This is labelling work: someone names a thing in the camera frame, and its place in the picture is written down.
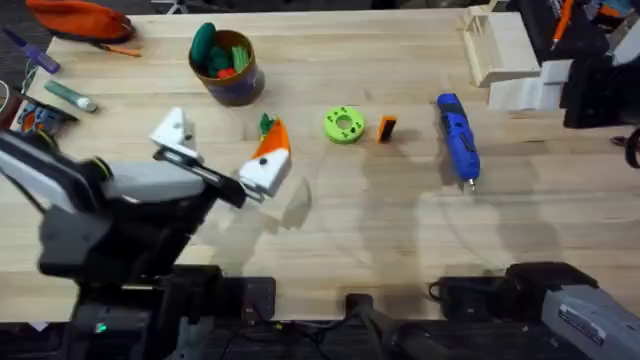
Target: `green toy donut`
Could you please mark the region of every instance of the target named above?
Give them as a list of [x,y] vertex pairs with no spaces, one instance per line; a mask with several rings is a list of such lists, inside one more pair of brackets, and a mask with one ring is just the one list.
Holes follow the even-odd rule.
[[358,110],[347,106],[333,108],[324,116],[324,133],[337,144],[356,142],[364,133],[364,125]]

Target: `gray device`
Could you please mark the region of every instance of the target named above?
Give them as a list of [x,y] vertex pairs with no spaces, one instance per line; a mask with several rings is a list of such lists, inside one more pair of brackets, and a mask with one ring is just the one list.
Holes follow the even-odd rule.
[[640,319],[600,288],[549,290],[542,322],[593,360],[640,360]]

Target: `orange block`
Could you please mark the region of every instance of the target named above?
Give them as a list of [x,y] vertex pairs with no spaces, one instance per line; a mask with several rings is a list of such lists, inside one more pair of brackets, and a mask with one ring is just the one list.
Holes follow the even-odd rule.
[[396,125],[396,117],[393,115],[385,115],[380,119],[378,125],[378,142],[384,143],[391,140],[393,127]]

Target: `small orange object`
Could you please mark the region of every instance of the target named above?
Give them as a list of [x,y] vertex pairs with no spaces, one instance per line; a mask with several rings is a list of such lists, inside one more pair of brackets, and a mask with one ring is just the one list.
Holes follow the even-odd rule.
[[391,133],[393,132],[393,127],[395,125],[395,116],[385,115],[380,119],[380,125],[378,125],[378,143],[384,143],[391,140]]
[[602,5],[602,7],[600,8],[600,14],[617,18],[622,17],[620,11],[612,8],[609,5]]
[[553,34],[553,45],[551,45],[551,50],[556,48],[556,45],[558,45],[558,42],[562,39],[562,36],[564,36],[565,30],[567,30],[569,20],[571,20],[571,12],[573,11],[573,2],[574,0],[564,0],[560,22],[558,22],[558,26],[556,26],[555,34]]
[[117,54],[133,56],[133,57],[140,57],[141,56],[139,50],[127,49],[127,48],[123,48],[121,46],[113,46],[113,45],[105,45],[105,44],[97,44],[97,43],[94,43],[92,45],[97,47],[98,49],[102,49],[102,50],[105,50],[105,51],[110,51],[110,52],[117,53]]
[[279,117],[276,118],[275,123],[271,126],[271,130],[269,130],[264,139],[262,139],[260,147],[258,147],[258,150],[256,150],[255,154],[253,154],[253,157],[251,158],[259,158],[278,149],[285,149],[291,153],[287,128]]

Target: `green ring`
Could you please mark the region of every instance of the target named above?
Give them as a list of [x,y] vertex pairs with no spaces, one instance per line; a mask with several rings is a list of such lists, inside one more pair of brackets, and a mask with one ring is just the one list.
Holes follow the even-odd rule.
[[[337,120],[344,116],[351,119],[350,128],[341,129],[338,126]],[[364,133],[364,125],[362,114],[351,107],[336,107],[324,115],[324,133],[329,140],[337,144],[352,144],[356,142]]]

